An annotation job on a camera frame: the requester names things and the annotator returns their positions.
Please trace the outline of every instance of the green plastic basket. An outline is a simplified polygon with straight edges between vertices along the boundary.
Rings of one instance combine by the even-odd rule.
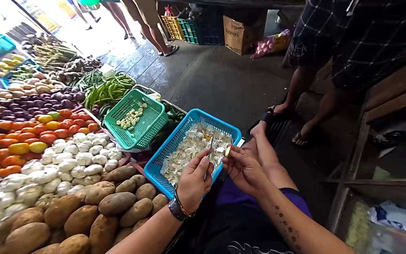
[[[123,130],[117,125],[118,120],[123,120],[126,113],[132,108],[139,109],[138,103],[146,103],[144,113],[139,122],[134,126],[134,130]],[[114,135],[119,145],[125,150],[143,149],[169,121],[165,107],[162,103],[151,99],[148,95],[138,89],[132,89],[123,97],[104,117],[104,124]]]

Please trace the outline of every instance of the green crate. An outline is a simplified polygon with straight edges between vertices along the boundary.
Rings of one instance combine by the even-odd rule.
[[[134,126],[134,130],[123,130],[116,124],[118,120],[123,120],[126,113],[132,108],[139,109],[138,103],[146,103],[144,113],[139,122]],[[143,149],[169,121],[165,107],[162,103],[151,99],[148,95],[138,89],[132,89],[123,97],[104,117],[104,124],[115,137],[119,145],[125,150]]]
[[[202,31],[199,23],[196,20],[178,18],[178,23],[181,26],[181,31],[183,32],[185,41],[198,45],[204,44]]]

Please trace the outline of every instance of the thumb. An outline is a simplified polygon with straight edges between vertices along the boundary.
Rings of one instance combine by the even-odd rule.
[[[209,158],[205,156],[202,158],[199,165],[195,169],[194,174],[200,175],[201,178],[203,179],[204,173],[206,172],[208,166],[209,166]]]

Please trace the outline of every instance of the bracelet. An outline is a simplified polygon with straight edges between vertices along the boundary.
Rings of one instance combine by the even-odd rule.
[[[184,215],[187,217],[192,217],[194,216],[195,212],[189,214],[183,207],[183,205],[181,204],[180,199],[178,198],[178,185],[175,186],[175,199],[178,202],[178,204],[180,205],[181,210],[183,211]]]

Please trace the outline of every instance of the sandal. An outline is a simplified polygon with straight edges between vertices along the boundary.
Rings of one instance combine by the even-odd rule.
[[[250,135],[250,131],[258,125],[258,123],[260,121],[265,121],[267,125],[269,125],[272,121],[273,121],[273,108],[268,108],[266,110],[266,112],[264,112],[261,116],[261,118],[259,118],[253,125],[251,125],[251,127],[247,130],[247,133]]]

